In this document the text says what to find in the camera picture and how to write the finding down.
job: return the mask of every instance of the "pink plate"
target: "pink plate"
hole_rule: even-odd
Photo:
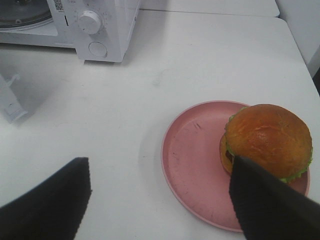
[[[210,101],[181,113],[162,144],[162,168],[173,194],[194,215],[216,227],[242,232],[229,196],[230,176],[219,143],[231,115],[245,104]],[[309,170],[290,184],[307,195]]]

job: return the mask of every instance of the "plate rim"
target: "plate rim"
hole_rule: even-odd
[[[173,195],[175,196],[175,198],[180,202],[180,204],[182,204],[182,206],[184,208],[186,208],[190,213],[192,213],[193,215],[195,215],[197,218],[201,219],[202,221],[206,222],[207,224],[210,224],[212,226],[218,227],[220,229],[224,229],[227,231],[232,231],[232,232],[237,232],[237,233],[243,233],[243,230],[240,228],[233,228],[233,227],[227,227],[227,226],[223,226],[220,224],[217,224],[215,222],[209,221],[208,219],[204,218],[203,216],[201,216],[200,214],[198,214],[197,212],[195,212],[194,210],[192,210],[188,205],[186,205],[184,203],[184,201],[179,197],[179,195],[176,193],[176,191],[174,190],[171,182],[169,181],[169,178],[166,174],[166,170],[165,170],[165,166],[164,166],[164,145],[165,145],[165,141],[168,135],[169,130],[171,129],[171,127],[173,126],[173,124],[176,122],[176,120],[178,118],[180,118],[184,113],[188,112],[189,110],[196,108],[198,106],[201,105],[205,105],[205,104],[211,104],[211,103],[230,103],[230,104],[239,104],[239,105],[243,105],[243,106],[250,106],[247,103],[243,103],[243,102],[238,102],[238,101],[231,101],[231,100],[211,100],[211,101],[204,101],[195,105],[192,105],[188,108],[186,108],[185,110],[183,110],[182,112],[180,112],[169,124],[168,128],[165,131],[164,137],[162,139],[161,142],[161,168],[162,168],[162,172],[165,178],[165,181],[167,183],[167,185],[169,186],[171,192],[173,193]],[[305,196],[308,196],[309,193],[309,188],[310,188],[310,171],[309,171],[309,167],[307,168],[307,183],[306,183],[306,187],[305,187]]]

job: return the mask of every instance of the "burger patty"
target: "burger patty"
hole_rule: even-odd
[[[225,151],[225,156],[230,160],[231,163],[234,163],[234,156],[227,150]]]

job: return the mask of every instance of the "white microwave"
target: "white microwave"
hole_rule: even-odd
[[[121,62],[140,0],[0,0],[0,43],[74,48],[80,59]]]

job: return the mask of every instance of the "white table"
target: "white table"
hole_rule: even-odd
[[[283,106],[313,137],[309,196],[320,202],[320,98],[287,24],[272,17],[141,11],[122,64],[70,49],[0,45],[0,72],[31,114],[0,117],[0,206],[88,156],[92,195],[76,240],[241,240],[190,214],[161,169],[184,109],[211,100]]]
[[[275,0],[141,0],[141,9],[227,14],[260,17],[277,17],[279,9]]]

